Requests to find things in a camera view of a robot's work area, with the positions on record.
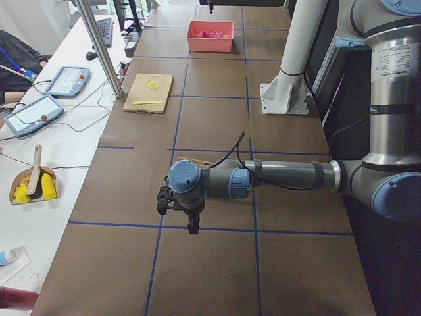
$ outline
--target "white table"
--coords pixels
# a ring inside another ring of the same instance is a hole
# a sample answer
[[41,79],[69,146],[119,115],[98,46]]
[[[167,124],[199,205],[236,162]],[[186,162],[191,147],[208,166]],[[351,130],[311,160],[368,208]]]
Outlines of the white table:
[[[102,19],[109,16],[98,16]],[[128,61],[124,54],[124,40],[120,36],[118,21],[115,16],[112,47],[108,49],[115,68],[120,61]],[[86,59],[86,53],[91,50],[92,43],[85,26],[80,19],[71,29],[47,66],[38,76],[37,82],[51,80],[61,66],[84,66],[91,70],[91,78],[84,90],[76,99],[59,100],[65,111],[73,109],[75,104],[85,99],[105,81],[106,76],[99,59]],[[47,84],[40,84],[43,91]],[[102,88],[98,89],[88,100],[69,113],[57,119],[57,123],[68,123],[81,130],[103,115],[107,110],[99,107],[97,102]],[[31,89],[22,102],[29,103],[41,95]],[[109,84],[103,91],[100,104],[111,110],[114,95]],[[106,125],[108,116],[83,132],[75,132],[68,126],[51,125],[39,132],[24,138],[0,141],[2,153],[15,159],[32,164],[34,147],[42,145],[41,165],[47,167],[89,166],[97,148],[98,139]],[[0,139],[14,136],[5,124],[0,129]],[[55,169],[59,179],[59,198],[52,201],[41,201],[25,205],[11,205],[9,191],[16,175],[30,166],[10,160],[0,155],[0,251],[21,248],[30,258],[30,263],[15,274],[3,286],[40,292],[48,273],[54,254],[66,227],[68,218],[84,182],[87,168]],[[0,309],[1,315],[29,315],[29,311],[9,311]]]

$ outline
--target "wooden cutting board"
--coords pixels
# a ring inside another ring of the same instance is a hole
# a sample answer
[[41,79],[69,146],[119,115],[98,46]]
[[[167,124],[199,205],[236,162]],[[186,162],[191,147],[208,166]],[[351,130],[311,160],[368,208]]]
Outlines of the wooden cutting board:
[[[147,85],[151,81],[159,85],[157,89],[151,89]],[[124,103],[123,111],[164,113],[173,81],[174,77],[171,74],[137,74]],[[162,103],[132,105],[132,102],[151,100],[162,101]]]

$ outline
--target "blue and white device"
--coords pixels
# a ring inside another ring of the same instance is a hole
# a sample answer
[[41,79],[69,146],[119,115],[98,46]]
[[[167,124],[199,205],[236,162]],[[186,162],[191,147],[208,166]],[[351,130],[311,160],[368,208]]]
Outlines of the blue and white device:
[[31,134],[62,115],[64,109],[50,95],[5,116],[6,124],[17,136]]
[[90,76],[89,68],[62,66],[45,93],[56,98],[73,99],[84,88]]

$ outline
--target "bottle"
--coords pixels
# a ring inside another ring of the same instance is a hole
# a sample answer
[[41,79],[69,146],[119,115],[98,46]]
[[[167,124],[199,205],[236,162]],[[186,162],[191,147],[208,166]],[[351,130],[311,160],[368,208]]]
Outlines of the bottle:
[[0,252],[0,267],[5,265],[10,265],[12,262],[16,261],[18,256],[13,249]]
[[0,309],[30,311],[34,308],[37,299],[38,293],[36,292],[0,286]]

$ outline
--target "computer mouse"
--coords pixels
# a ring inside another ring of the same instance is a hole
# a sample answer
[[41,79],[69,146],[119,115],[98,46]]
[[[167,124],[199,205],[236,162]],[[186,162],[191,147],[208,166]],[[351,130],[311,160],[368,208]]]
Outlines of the computer mouse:
[[91,61],[92,59],[95,59],[97,57],[98,57],[98,54],[97,54],[96,51],[88,51],[86,53],[86,59],[89,60],[89,61]]

